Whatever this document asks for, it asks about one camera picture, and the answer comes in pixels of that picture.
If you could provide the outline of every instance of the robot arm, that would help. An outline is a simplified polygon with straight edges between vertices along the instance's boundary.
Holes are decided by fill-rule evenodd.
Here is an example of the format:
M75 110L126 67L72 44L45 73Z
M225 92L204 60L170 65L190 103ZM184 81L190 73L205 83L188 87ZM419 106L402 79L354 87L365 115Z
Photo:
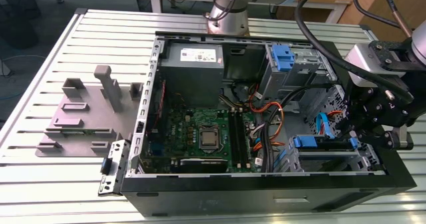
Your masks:
M249 29L248 4L284 3L288 0L213 0L212 12L206 17L208 31L216 34L244 35Z

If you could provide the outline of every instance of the gray plastic part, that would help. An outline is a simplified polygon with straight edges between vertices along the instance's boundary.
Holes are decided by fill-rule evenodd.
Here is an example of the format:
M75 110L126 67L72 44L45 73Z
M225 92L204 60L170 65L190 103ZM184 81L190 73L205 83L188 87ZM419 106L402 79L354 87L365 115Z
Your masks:
M60 107L64 111L88 111L89 106L87 103L64 103Z
M122 105L120 101L121 94L118 92L118 82L110 79L110 70L112 68L108 65L99 65L95 69L93 74L95 78L97 78L101 82L101 85L104 87L104 95L108 97L113 111L117 113L122 111Z
M59 153L63 147L56 141L45 140L37 145L36 148L44 152Z
M95 136L101 138L116 138L117 134L113 129L101 129L95 131Z
M44 134L49 138L63 138L64 137L64 134L60 131L56 131L56 130L45 130Z
M37 146L36 155L39 157L104 157L107 152L101 151L99 146L93 146L93 143L108 142L110 144L117 138L121 139L122 136L132 135L140 101L132 99L129 87L121 87L121 106L124 109L122 112L114 113L110 103L101 94L101 86L85 87L79 79L68 79L67 84L69 87L75 87L80 98L69 99L64 95L51 124L45 129L45 137ZM80 127L56 126L56 120L60 123L64 120L81 120L83 125ZM51 146L56 147L55 150L48 148L55 143L61 148L56 146Z
M110 146L112 146L110 142L108 142L108 141L95 141L95 142L92 142L91 148L95 152L104 152L105 153L109 151Z
M142 96L144 85L142 83L130 83L130 98L132 100L140 100Z
M84 122L80 118L56 118L53 125L56 127L81 127Z
M79 89L85 89L85 85L79 78L68 78L61 89L69 99L81 98Z

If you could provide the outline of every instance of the ram slot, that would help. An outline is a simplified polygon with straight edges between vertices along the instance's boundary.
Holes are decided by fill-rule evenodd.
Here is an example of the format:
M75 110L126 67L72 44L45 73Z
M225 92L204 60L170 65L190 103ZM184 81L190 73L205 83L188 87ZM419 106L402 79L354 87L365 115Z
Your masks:
M236 126L237 126L237 137L238 137L238 146L240 146L238 151L240 151L240 158L241 158L241 167L250 168L242 112L236 113Z
M232 165L241 168L240 145L237 135L236 112L228 112Z

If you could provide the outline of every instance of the blue drive bay latch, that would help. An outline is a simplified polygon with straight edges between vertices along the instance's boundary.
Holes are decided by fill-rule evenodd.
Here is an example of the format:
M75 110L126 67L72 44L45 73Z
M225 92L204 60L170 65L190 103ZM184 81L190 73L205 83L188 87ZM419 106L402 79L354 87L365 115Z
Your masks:
M277 62L278 71L289 71L294 65L294 54L288 45L274 44L272 55Z

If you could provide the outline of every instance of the white sticker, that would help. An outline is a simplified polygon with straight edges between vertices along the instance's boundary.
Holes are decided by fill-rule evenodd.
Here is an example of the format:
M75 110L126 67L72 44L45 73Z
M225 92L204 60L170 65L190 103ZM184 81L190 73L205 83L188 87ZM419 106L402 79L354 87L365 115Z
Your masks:
M258 92L254 93L254 96L256 98L262 99L262 95Z
M188 62L216 62L216 50L201 48L184 48L180 51L180 60Z
M264 160L261 158L256 158L254 159L254 164L261 166L262 165Z

